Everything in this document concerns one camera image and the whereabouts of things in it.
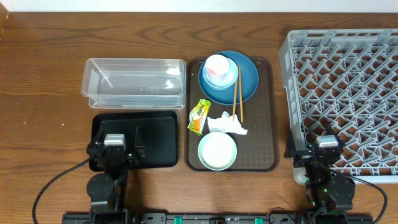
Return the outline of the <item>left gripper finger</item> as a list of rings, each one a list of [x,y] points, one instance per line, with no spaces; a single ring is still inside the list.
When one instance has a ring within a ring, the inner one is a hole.
[[[93,136],[91,140],[91,145],[92,146],[100,146],[102,142],[102,135],[103,135],[103,128],[100,127],[99,130],[96,132],[96,134]]]
[[[139,125],[136,126],[136,137],[135,137],[135,143],[134,143],[135,149],[145,149],[145,144],[142,140],[142,135],[140,131]]]

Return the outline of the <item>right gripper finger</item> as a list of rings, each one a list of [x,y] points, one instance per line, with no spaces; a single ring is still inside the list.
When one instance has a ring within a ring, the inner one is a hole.
[[[333,135],[337,140],[340,140],[338,133],[336,131],[334,131],[333,128],[329,124],[327,124],[325,128],[326,128],[327,135]]]
[[[296,145],[295,145],[295,139],[292,131],[289,131],[288,138],[287,138],[287,145],[285,147],[286,152],[296,152]]]

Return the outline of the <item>green snack wrapper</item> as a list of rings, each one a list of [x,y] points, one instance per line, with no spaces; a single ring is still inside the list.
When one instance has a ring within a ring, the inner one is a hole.
[[[206,122],[208,112],[211,107],[211,101],[200,99],[198,104],[191,110],[189,114],[189,124],[187,128],[195,134],[201,136],[203,127]]]

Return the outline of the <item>white tissue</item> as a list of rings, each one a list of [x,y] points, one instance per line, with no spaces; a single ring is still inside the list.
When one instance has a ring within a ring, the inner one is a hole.
[[[235,133],[238,135],[247,135],[247,129],[242,127],[237,115],[230,115],[224,111],[220,118],[207,117],[208,129],[212,132]]]

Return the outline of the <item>wooden chopstick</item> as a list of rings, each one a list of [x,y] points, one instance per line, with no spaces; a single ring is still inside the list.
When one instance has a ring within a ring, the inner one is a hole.
[[[244,111],[243,111],[243,91],[242,91],[242,75],[241,75],[241,67],[238,65],[238,88],[239,88],[239,110],[241,122],[244,122]]]
[[[235,114],[236,114],[236,97],[237,97],[237,91],[238,91],[238,80],[235,81],[234,83],[234,96],[233,96],[233,121],[235,119]]]

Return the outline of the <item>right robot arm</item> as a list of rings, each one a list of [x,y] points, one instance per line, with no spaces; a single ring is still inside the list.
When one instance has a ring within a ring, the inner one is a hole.
[[[284,157],[292,159],[294,168],[304,168],[308,201],[313,208],[297,219],[297,223],[347,223],[346,212],[353,208],[355,182],[334,174],[330,166],[337,162],[345,143],[330,126],[326,135],[319,136],[310,149],[302,150],[289,134]]]

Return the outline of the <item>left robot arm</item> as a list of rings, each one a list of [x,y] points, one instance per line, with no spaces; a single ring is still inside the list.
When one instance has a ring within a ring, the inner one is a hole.
[[[94,135],[87,147],[90,162],[102,170],[87,183],[91,199],[89,223],[134,223],[136,216],[124,204],[127,173],[138,169],[146,158],[146,147],[137,126],[134,147],[126,149],[123,134],[103,134],[103,128]]]

